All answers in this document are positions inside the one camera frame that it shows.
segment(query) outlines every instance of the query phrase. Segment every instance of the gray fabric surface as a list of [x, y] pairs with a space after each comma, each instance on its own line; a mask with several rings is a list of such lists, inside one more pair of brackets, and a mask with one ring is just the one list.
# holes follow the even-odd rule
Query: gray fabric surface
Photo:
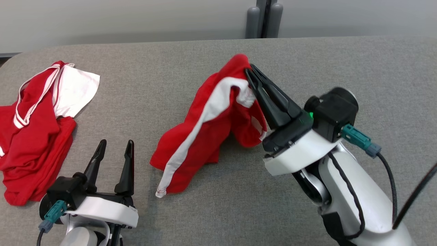
[[[299, 105], [334, 86], [354, 92], [356, 126], [383, 147], [403, 204], [437, 160], [437, 41], [346, 37], [161, 42], [63, 46], [23, 53], [0, 69], [0, 105], [19, 86], [63, 60], [101, 75], [94, 99], [76, 117], [74, 142], [60, 175], [83, 171], [100, 139], [108, 140], [97, 180], [112, 192], [128, 139], [135, 142], [138, 227], [122, 230], [125, 245], [335, 245], [291, 175], [272, 177], [261, 146], [244, 149], [230, 137], [216, 165], [203, 167], [181, 194], [155, 197], [162, 172], [149, 165], [160, 136], [183, 121], [203, 81], [236, 53], [245, 53]], [[391, 197], [383, 165], [350, 148]], [[405, 218], [417, 245], [437, 245], [437, 180]], [[0, 199], [0, 244], [34, 245], [38, 203], [12, 207]], [[43, 236], [58, 245], [65, 226]]]

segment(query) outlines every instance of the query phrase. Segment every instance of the black cable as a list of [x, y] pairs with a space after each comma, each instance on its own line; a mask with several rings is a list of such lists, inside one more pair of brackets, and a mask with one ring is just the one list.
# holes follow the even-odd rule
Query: black cable
[[45, 229], [42, 228], [39, 231], [39, 235], [38, 235], [38, 239], [36, 240], [36, 246], [41, 246], [41, 239], [42, 239], [42, 234], [44, 234]]
[[399, 224], [401, 223], [402, 219], [405, 217], [405, 214], [407, 213], [408, 209], [413, 204], [414, 200], [417, 198], [417, 196], [420, 194], [420, 192], [425, 188], [425, 186], [428, 184], [428, 182], [433, 178], [433, 176], [436, 174], [436, 172], [437, 172], [437, 163], [423, 177], [423, 179], [420, 181], [420, 183], [414, 189], [413, 193], [411, 193], [408, 200], [405, 202], [405, 205], [402, 207], [401, 211], [399, 212], [398, 217], [396, 218], [395, 222], [393, 223], [393, 230], [396, 230], [398, 228]]
[[355, 193], [354, 188], [352, 187], [351, 183], [347, 179], [346, 174], [343, 172], [343, 169], [341, 169], [340, 165], [338, 164], [337, 159], [335, 159], [334, 155], [331, 152], [328, 153], [328, 156], [329, 156], [329, 158], [331, 158], [332, 163], [334, 164], [335, 168], [340, 173], [340, 176], [343, 179], [343, 181], [346, 183], [350, 194], [354, 198], [355, 206], [357, 206], [357, 209], [358, 209], [358, 217], [360, 218], [360, 223], [361, 223], [360, 230], [355, 234], [344, 236], [345, 239], [351, 240], [351, 239], [357, 238], [361, 233], [363, 233], [364, 228], [366, 227], [366, 222], [364, 221], [363, 209], [361, 208], [360, 201], [358, 200], [358, 196]]
[[392, 223], [395, 223], [396, 217], [398, 216], [398, 196], [396, 194], [396, 185], [395, 185], [395, 179], [393, 178], [392, 170], [390, 169], [390, 166], [388, 165], [387, 161], [385, 160], [384, 156], [381, 153], [377, 153], [376, 156], [382, 161], [382, 163], [385, 166], [385, 169], [387, 170], [388, 179], [390, 180], [390, 187], [392, 188]]

